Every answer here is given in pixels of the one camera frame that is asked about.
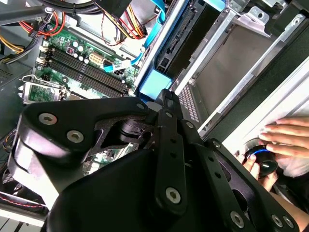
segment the ram slot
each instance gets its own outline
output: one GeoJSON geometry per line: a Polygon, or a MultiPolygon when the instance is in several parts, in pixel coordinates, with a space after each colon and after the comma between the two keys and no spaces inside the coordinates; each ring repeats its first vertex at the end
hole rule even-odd
{"type": "Polygon", "coordinates": [[[85,76],[85,75],[82,75],[66,66],[64,66],[62,63],[56,61],[56,60],[52,60],[50,62],[50,67],[65,75],[65,76],[68,76],[86,86],[89,86],[90,88],[93,88],[94,90],[97,90],[105,95],[107,95],[108,97],[120,97],[121,95],[117,92],[117,91],[114,91],[104,85],[102,85],[101,83],[95,81],[95,80],[92,80],[91,78],[85,76]]]}
{"type": "Polygon", "coordinates": [[[55,48],[51,59],[59,60],[64,63],[64,65],[74,69],[75,71],[82,73],[91,79],[97,80],[102,82],[104,85],[113,88],[115,91],[122,93],[123,90],[126,88],[126,85],[121,83],[120,80],[111,77],[104,71],[98,70],[90,65],[87,65],[79,60],[73,58],[72,56],[67,55],[66,53],[62,52],[59,49],[55,48]]]}

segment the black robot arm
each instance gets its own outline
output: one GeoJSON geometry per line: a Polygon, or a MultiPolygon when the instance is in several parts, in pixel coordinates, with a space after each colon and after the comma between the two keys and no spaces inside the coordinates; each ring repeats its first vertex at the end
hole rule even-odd
{"type": "Polygon", "coordinates": [[[201,140],[175,94],[151,108],[132,97],[25,108],[8,167],[50,209],[43,231],[299,231],[219,141],[201,140]],[[88,156],[128,143],[139,149],[82,176],[88,156]]]}

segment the blue ring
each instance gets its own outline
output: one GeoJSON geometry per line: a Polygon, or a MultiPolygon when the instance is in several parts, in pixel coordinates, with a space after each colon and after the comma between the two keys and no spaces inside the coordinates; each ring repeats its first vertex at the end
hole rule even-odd
{"type": "Polygon", "coordinates": [[[255,155],[256,153],[263,152],[263,151],[270,152],[270,151],[268,151],[266,148],[262,148],[262,149],[259,149],[259,150],[257,150],[257,151],[254,151],[251,155],[255,155]]]}

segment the human hand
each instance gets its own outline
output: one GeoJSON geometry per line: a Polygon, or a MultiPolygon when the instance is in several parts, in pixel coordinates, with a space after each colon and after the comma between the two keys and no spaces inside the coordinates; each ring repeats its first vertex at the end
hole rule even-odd
{"type": "Polygon", "coordinates": [[[260,139],[278,143],[268,144],[267,150],[284,157],[309,158],[309,117],[282,118],[276,123],[266,125],[268,133],[260,134],[260,139]]]}
{"type": "MultiPolygon", "coordinates": [[[[240,154],[240,155],[237,156],[237,160],[241,164],[243,164],[243,162],[245,160],[245,156],[243,154],[240,154]]],[[[255,163],[255,161],[256,161],[256,156],[255,155],[250,155],[250,157],[243,164],[243,166],[269,192],[271,190],[272,186],[277,181],[278,176],[277,176],[276,172],[273,172],[273,173],[265,176],[262,179],[258,179],[259,178],[259,173],[260,173],[260,165],[258,163],[255,163]]]]}

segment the screw head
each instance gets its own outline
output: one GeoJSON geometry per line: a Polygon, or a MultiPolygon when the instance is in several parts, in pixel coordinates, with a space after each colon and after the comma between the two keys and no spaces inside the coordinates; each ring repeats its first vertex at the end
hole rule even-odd
{"type": "Polygon", "coordinates": [[[283,219],[286,222],[286,224],[288,224],[289,227],[294,228],[294,224],[287,216],[283,216],[283,219]]]}
{"type": "Polygon", "coordinates": [[[214,146],[216,148],[220,148],[221,147],[221,145],[217,141],[213,141],[212,143],[214,144],[214,146]]]}
{"type": "Polygon", "coordinates": [[[45,125],[54,125],[57,123],[57,118],[55,115],[52,115],[50,113],[43,113],[39,115],[39,121],[45,125]]]}
{"type": "Polygon", "coordinates": [[[242,217],[235,211],[232,211],[230,213],[232,221],[237,225],[239,228],[243,228],[245,226],[245,223],[243,222],[242,217]]]}
{"type": "Polygon", "coordinates": [[[194,128],[194,126],[191,122],[187,122],[187,126],[190,127],[190,128],[194,128]]]}
{"type": "Polygon", "coordinates": [[[274,223],[279,226],[279,227],[283,227],[283,224],[281,222],[281,220],[278,218],[277,215],[271,215],[272,220],[274,221],[274,223]]]}
{"type": "Polygon", "coordinates": [[[48,30],[52,30],[52,29],[53,29],[53,26],[50,25],[50,24],[47,24],[47,25],[46,25],[46,28],[47,28],[48,30]]]}
{"type": "Polygon", "coordinates": [[[78,130],[71,130],[67,133],[67,138],[73,143],[80,143],[84,140],[84,136],[78,130]]]}
{"type": "Polygon", "coordinates": [[[169,116],[169,117],[173,117],[173,115],[171,114],[171,113],[169,113],[169,112],[166,112],[165,113],[167,116],[169,116]]]}
{"type": "Polygon", "coordinates": [[[168,187],[165,190],[165,194],[166,194],[166,197],[174,204],[178,204],[181,200],[179,192],[172,187],[168,187]]]}
{"type": "Polygon", "coordinates": [[[137,106],[138,108],[142,109],[142,110],[145,109],[145,107],[144,107],[142,104],[140,104],[140,103],[137,103],[136,106],[137,106]]]}

